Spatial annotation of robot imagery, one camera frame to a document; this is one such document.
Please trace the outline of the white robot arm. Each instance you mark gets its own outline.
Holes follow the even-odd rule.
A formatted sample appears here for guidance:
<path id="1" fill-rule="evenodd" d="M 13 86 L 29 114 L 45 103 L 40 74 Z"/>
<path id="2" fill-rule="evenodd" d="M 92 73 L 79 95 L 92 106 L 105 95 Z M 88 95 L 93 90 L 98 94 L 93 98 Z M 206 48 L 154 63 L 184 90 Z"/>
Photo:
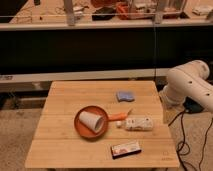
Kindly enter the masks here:
<path id="1" fill-rule="evenodd" d="M 187 97 L 213 113 L 213 85 L 206 79 L 210 74 L 208 65 L 202 60 L 193 60 L 168 70 L 167 84 L 160 97 L 167 108 L 180 106 Z"/>

